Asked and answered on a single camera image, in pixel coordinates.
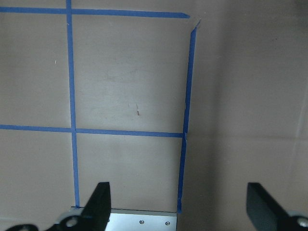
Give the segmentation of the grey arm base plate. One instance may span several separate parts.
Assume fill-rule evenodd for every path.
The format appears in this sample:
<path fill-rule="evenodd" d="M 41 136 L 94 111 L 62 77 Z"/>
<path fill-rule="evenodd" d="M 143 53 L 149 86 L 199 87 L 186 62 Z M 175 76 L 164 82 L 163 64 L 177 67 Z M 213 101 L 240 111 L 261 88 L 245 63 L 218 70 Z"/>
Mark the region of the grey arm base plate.
<path fill-rule="evenodd" d="M 175 231 L 177 214 L 173 212 L 112 209 L 105 231 Z"/>

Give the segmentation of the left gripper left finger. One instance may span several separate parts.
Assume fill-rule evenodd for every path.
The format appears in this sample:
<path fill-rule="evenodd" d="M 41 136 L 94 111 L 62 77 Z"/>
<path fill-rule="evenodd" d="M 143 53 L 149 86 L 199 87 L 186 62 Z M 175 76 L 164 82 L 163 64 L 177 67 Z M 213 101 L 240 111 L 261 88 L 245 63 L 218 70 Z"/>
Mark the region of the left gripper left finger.
<path fill-rule="evenodd" d="M 110 183 L 97 184 L 79 215 L 71 215 L 52 226 L 53 231 L 103 231 L 111 214 Z"/>

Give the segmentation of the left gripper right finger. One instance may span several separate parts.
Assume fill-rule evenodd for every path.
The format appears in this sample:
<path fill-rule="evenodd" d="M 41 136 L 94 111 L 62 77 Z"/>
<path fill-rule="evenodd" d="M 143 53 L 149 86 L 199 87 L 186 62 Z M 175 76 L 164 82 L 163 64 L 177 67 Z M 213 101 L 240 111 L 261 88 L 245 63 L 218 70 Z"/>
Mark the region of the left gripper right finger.
<path fill-rule="evenodd" d="M 257 231 L 302 231 L 303 216 L 290 215 L 257 182 L 249 182 L 246 213 Z"/>

